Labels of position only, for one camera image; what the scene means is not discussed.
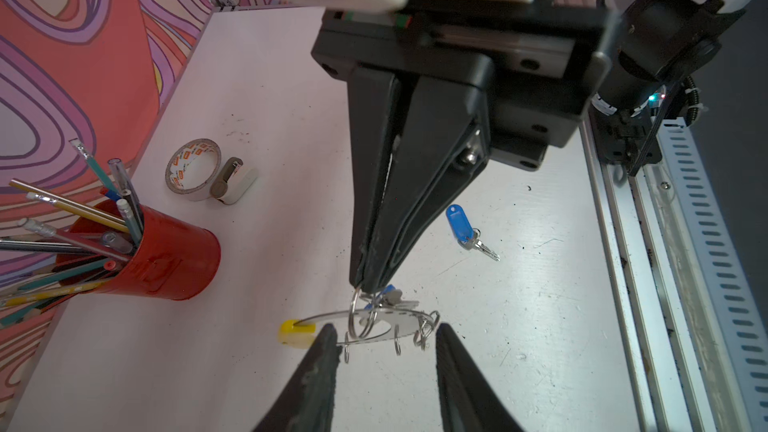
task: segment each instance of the blue plastic key tag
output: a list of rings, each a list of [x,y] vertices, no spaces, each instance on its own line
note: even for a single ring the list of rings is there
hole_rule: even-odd
[[[453,235],[456,236],[460,243],[466,244],[472,240],[475,236],[475,231],[469,225],[469,220],[461,206],[456,204],[449,206],[446,209],[446,216],[448,217],[448,224],[451,225],[451,230],[453,230]]]

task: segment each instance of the red pencil holder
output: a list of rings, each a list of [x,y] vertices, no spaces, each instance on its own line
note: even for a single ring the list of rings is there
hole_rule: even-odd
[[[95,206],[120,216],[111,200]],[[140,295],[183,301],[201,293],[214,279],[221,260],[216,235],[142,206],[144,236],[141,245],[123,269],[94,293]],[[107,226],[79,218],[70,232],[106,232]],[[57,257],[62,262],[72,255]]]

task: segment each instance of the orange and purple wall pattern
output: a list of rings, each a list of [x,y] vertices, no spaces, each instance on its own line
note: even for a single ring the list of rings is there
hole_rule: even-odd
[[[61,228],[75,219],[30,203],[11,178],[103,199],[67,141],[80,138],[102,166],[131,164],[209,14],[208,0],[0,0],[0,235],[25,233],[21,217]],[[0,288],[53,260],[0,252]],[[0,418],[53,314],[0,330]]]

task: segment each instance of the roll of tape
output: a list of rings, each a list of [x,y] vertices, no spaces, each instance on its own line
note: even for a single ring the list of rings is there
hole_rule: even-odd
[[[210,197],[210,186],[221,167],[221,149],[213,140],[190,140],[176,151],[165,168],[165,183],[191,201]]]

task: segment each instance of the white tabletop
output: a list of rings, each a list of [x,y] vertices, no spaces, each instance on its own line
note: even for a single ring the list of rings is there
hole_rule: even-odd
[[[250,430],[304,353],[277,341],[280,324],[348,306],[346,84],[310,57],[321,15],[212,17],[134,185],[143,204],[216,234],[219,271],[185,302],[72,299],[11,431]],[[201,137],[258,168],[237,204],[186,202],[166,188],[168,158]],[[460,248],[440,217],[392,283],[440,311],[526,430],[636,430],[578,134],[535,173],[492,162],[456,203],[502,260]],[[434,343],[421,352],[404,341],[401,357],[390,343],[350,355],[334,430],[442,429]]]

